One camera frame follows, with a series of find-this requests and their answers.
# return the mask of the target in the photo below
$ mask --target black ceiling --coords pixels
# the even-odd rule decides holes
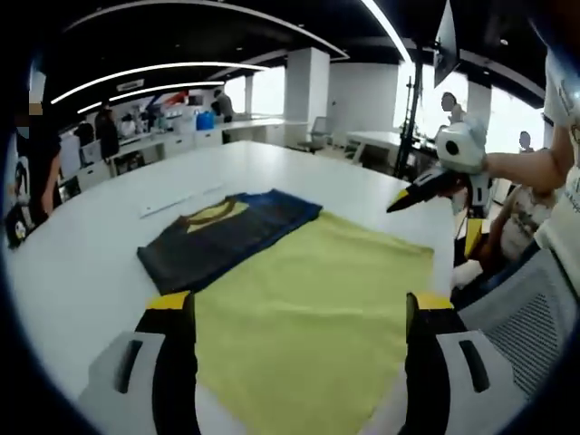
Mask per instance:
[[[337,55],[325,45],[283,25],[206,5],[131,7],[102,14],[62,32],[88,14],[123,3],[127,2],[68,3],[57,19],[44,23],[41,41],[42,70],[47,75],[46,100],[103,75],[157,63],[239,63],[276,50],[291,51],[306,46],[316,46],[332,57]],[[360,43],[364,38],[385,36],[360,0],[227,0],[227,3],[303,25],[305,30],[347,50],[350,62],[396,63],[399,60],[391,47]],[[437,33],[445,0],[377,0],[377,3],[401,37],[428,44]],[[458,0],[452,4],[461,49],[502,63],[544,86],[546,49],[527,22],[524,11],[510,6],[513,2],[506,0]],[[501,44],[500,39],[507,40],[508,46]],[[283,62],[284,57],[280,57],[270,64]],[[197,82],[219,71],[220,68],[181,68],[125,76],[77,92],[56,103],[54,109],[68,118],[81,107],[115,95],[115,86],[122,82],[144,78],[145,87]]]

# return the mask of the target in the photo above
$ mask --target desk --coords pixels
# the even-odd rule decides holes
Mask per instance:
[[[179,214],[200,210],[225,195],[272,188],[321,204],[369,229],[432,247],[430,289],[449,295],[454,238],[450,202],[436,198],[387,215],[388,204],[407,185],[343,161],[249,141],[194,150],[72,198],[20,248],[5,252],[14,309],[41,365],[65,396],[75,400],[88,382],[89,364],[120,332],[134,330],[148,302],[158,295],[137,258],[137,247],[147,245]],[[140,218],[144,205],[168,196],[188,199]],[[402,393],[386,394],[368,430],[384,424],[393,409],[404,421],[404,377],[401,382]],[[196,394],[205,434],[240,433],[209,391],[198,388]],[[368,430],[364,433],[385,433]]]
[[[394,167],[397,161],[399,147],[401,145],[401,135],[399,133],[393,133],[390,131],[351,131],[346,133],[346,138],[349,142],[360,144],[356,153],[354,154],[353,164],[356,164],[360,161],[364,147],[366,145],[371,145],[373,147],[378,147],[390,151],[389,163],[392,167]],[[416,151],[421,152],[421,147],[418,143],[413,143],[413,148]],[[428,147],[428,150],[431,149],[434,153],[436,152],[434,147]]]
[[[112,163],[114,159],[135,151],[143,151],[143,154],[150,154],[148,151],[154,149],[154,155],[148,156],[146,160],[164,160],[190,150],[221,145],[223,143],[222,132],[230,133],[235,140],[253,140],[284,147],[288,144],[305,141],[307,126],[307,121],[287,121],[270,118],[217,124],[212,130],[189,130],[180,133],[142,133],[119,142],[119,152],[111,156],[109,171],[111,176],[116,177],[118,175],[117,170]],[[59,186],[63,186],[76,177],[83,177],[87,175],[87,172],[92,173],[93,169],[97,169],[101,176],[84,184],[88,184],[91,187],[99,184],[109,178],[106,171],[103,168],[99,168],[102,166],[100,162],[96,162],[93,168],[79,169],[61,179]]]
[[[216,130],[230,134],[231,140],[253,140],[281,147],[306,141],[307,128],[307,121],[282,119],[235,121],[216,126]]]

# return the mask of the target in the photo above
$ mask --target yellow cloth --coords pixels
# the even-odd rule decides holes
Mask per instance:
[[[354,435],[404,362],[432,251],[320,217],[197,294],[198,380],[264,435]]]

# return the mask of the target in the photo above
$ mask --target hand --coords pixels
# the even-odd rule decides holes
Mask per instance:
[[[479,261],[483,270],[489,270],[493,266],[497,254],[498,252],[496,247],[487,242],[480,249],[478,249],[478,253],[476,254],[475,259]]]
[[[45,190],[41,201],[44,213],[46,213],[46,216],[51,216],[54,210],[53,192],[50,189]]]

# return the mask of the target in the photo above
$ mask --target person's arm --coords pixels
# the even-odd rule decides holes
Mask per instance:
[[[501,211],[499,212],[498,217],[491,223],[491,227],[489,229],[489,237],[488,237],[488,244],[491,248],[495,248],[499,246],[499,242],[501,240],[501,233],[508,222],[509,216],[514,208],[514,202],[516,202],[516,195],[521,190],[521,186],[517,186],[514,190],[509,194],[506,201],[504,202],[504,207],[502,207]]]
[[[497,179],[508,179],[542,191],[558,189],[566,183],[566,175],[574,164],[574,152],[568,130],[554,128],[551,150],[524,154],[488,154],[484,170]]]
[[[44,193],[42,197],[43,210],[48,216],[53,213],[54,203],[53,203],[53,192],[56,181],[58,180],[58,173],[61,170],[61,156],[60,153],[54,156],[51,162],[51,171],[46,180],[46,187],[44,188]]]

